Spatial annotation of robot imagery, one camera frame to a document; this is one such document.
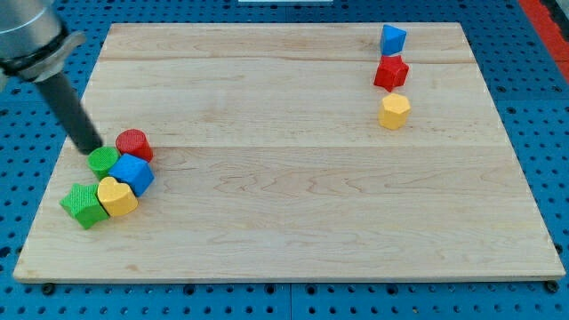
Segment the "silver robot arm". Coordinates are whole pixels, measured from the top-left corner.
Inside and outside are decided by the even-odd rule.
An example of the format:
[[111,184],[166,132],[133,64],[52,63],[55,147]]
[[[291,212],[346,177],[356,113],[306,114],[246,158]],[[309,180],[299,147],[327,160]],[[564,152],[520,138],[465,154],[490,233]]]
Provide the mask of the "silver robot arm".
[[71,32],[53,0],[1,0],[1,71],[43,82],[63,70],[65,60],[86,41]]

